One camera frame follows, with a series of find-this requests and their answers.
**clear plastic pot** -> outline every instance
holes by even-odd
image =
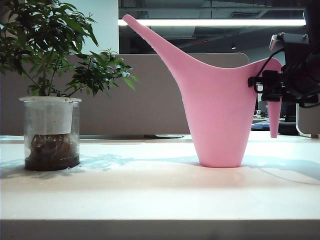
[[[79,164],[79,98],[27,96],[24,102],[25,169],[54,171]]]

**blue object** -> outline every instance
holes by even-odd
[[[270,122],[261,121],[251,126],[251,131],[270,131]]]

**soil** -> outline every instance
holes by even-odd
[[[80,163],[77,143],[71,135],[34,135],[30,155],[24,168],[33,171],[55,171],[72,168]]]

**plant stem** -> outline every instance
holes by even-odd
[[[50,89],[51,89],[51,86],[52,86],[52,82],[54,81],[55,73],[57,71],[58,61],[59,60],[57,59],[56,62],[55,62],[54,71],[52,73],[52,78],[51,78],[51,82],[50,82],[50,85],[49,85],[48,96],[50,96]]]
[[[41,84],[41,87],[39,89],[39,95],[40,96],[46,96],[46,78],[47,78],[47,69],[48,69],[48,66],[49,66],[49,63],[51,61],[51,58],[52,58],[52,55],[54,54],[54,48],[52,48],[51,50],[51,53],[50,53],[50,57],[44,67],[44,70],[43,70],[43,76],[42,76],[42,84]]]
[[[78,89],[74,90],[72,93],[68,94],[67,97],[70,98],[70,96],[73,95],[74,93],[78,92],[79,90],[85,89],[87,87],[88,87],[88,85],[84,86],[84,87],[79,87]]]
[[[28,73],[24,72],[24,74],[25,74],[29,79],[31,79],[31,81],[32,81],[35,85],[37,85],[37,86],[40,88],[40,85],[39,85],[35,80],[33,80],[33,78],[30,77]]]
[[[64,92],[68,91],[69,89],[73,88],[73,86],[68,87]]]

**white wall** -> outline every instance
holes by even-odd
[[[119,52],[119,27],[118,27],[118,0],[68,0],[84,15],[92,13],[92,18],[97,22],[92,24],[93,33],[99,43],[99,47],[87,40],[83,47],[84,53],[89,51],[99,52],[112,48]]]

